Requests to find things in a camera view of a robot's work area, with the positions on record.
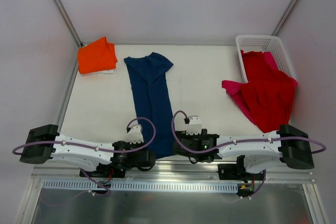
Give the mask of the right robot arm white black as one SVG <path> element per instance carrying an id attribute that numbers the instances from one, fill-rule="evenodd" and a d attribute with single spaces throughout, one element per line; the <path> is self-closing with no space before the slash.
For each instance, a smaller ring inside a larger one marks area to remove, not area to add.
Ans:
<path id="1" fill-rule="evenodd" d="M 207 129 L 202 129 L 198 135 L 188 135 L 185 131 L 176 131 L 175 135 L 173 153 L 191 158 L 193 163 L 235 157 L 233 180 L 245 180 L 280 166 L 299 170 L 314 168 L 307 133 L 289 124 L 255 136 L 209 134 Z"/>

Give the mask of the navy blue printed t-shirt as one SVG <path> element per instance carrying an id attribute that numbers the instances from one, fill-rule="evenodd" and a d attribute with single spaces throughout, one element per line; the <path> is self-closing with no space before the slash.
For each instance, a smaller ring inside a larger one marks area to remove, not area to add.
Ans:
<path id="1" fill-rule="evenodd" d="M 156 52 L 142 58 L 127 57 L 124 63 L 129 74 L 136 115 L 152 121 L 156 129 L 155 139 L 148 150 L 153 151 L 157 159 L 173 155 L 173 113 L 166 83 L 166 73 L 173 63 Z"/>

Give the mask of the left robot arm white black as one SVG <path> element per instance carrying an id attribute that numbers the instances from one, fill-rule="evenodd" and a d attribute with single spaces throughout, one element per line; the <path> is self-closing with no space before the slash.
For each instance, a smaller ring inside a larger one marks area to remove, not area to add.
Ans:
<path id="1" fill-rule="evenodd" d="M 66 136 L 58 126 L 31 129 L 19 161 L 26 164 L 62 163 L 103 177 L 110 169 L 151 168 L 155 153 L 146 147 L 139 124 L 127 127 L 128 139 L 114 143 L 93 143 Z"/>

